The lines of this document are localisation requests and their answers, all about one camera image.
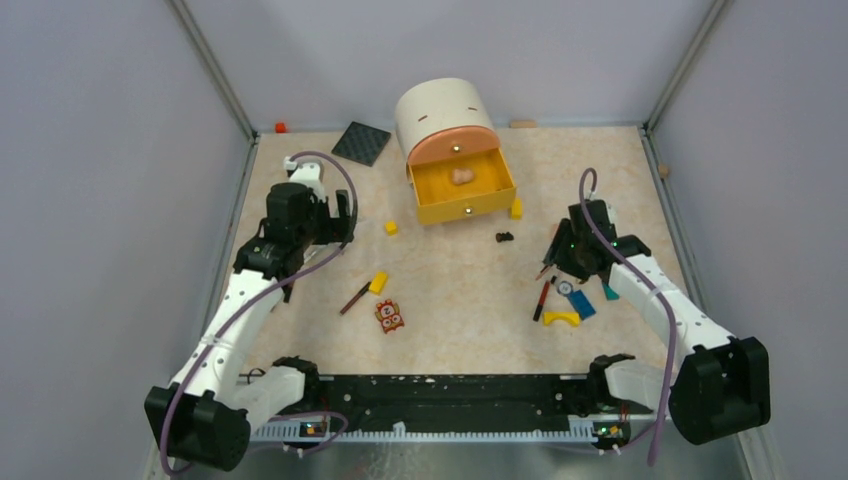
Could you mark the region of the yellow drawer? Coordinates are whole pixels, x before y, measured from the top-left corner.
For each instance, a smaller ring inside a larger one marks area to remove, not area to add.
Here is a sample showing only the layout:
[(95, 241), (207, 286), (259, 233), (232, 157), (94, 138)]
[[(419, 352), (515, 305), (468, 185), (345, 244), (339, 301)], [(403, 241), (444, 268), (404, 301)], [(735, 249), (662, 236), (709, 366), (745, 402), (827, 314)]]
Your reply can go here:
[[(456, 168), (474, 171), (475, 179), (454, 185)], [(435, 162), (409, 166), (417, 219), (434, 225), (507, 210), (516, 198), (516, 185), (501, 149), (496, 148)]]

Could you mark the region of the beige makeup sponge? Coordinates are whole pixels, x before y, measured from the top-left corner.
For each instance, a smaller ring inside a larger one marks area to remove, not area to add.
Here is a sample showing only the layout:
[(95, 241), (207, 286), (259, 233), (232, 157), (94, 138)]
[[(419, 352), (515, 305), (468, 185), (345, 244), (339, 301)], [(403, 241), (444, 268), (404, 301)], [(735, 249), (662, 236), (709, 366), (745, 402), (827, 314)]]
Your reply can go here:
[(475, 173), (468, 168), (456, 168), (451, 172), (450, 178), (454, 185), (463, 185), (472, 182), (475, 179)]

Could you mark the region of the cream round drawer organizer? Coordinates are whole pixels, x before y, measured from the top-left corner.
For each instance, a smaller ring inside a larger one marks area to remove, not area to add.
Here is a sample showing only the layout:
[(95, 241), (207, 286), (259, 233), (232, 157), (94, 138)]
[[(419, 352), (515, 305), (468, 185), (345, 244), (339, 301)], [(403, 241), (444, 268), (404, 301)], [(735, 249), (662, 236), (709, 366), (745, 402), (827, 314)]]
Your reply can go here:
[(477, 88), (464, 79), (439, 78), (412, 87), (398, 100), (394, 118), (410, 166), (501, 145)]

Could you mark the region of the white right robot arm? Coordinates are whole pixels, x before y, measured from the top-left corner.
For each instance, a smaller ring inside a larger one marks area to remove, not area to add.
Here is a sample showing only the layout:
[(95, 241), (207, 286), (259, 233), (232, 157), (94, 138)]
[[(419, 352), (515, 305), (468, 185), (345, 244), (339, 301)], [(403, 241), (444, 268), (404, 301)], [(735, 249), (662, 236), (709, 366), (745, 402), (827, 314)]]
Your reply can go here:
[(659, 406), (685, 440), (701, 445), (771, 419), (769, 355), (755, 337), (715, 323), (661, 269), (635, 235), (618, 235), (602, 200), (573, 204), (543, 263), (580, 281), (601, 279), (627, 301), (672, 355), (650, 367), (625, 354), (599, 357), (586, 385), (589, 404), (612, 412), (624, 401)]

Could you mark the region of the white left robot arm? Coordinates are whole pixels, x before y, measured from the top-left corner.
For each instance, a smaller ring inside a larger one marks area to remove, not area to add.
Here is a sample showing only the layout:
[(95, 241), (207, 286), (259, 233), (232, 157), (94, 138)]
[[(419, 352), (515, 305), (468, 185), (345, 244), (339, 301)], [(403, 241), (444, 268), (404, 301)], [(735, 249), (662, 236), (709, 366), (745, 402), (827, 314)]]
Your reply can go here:
[(233, 470), (251, 435), (290, 406), (308, 413), (320, 386), (304, 371), (272, 366), (238, 383), (258, 334), (287, 287), (317, 272), (352, 241), (358, 219), (350, 174), (331, 156), (302, 151), (284, 159), (256, 234), (238, 249), (224, 296), (185, 365), (144, 402), (164, 474), (195, 465)]

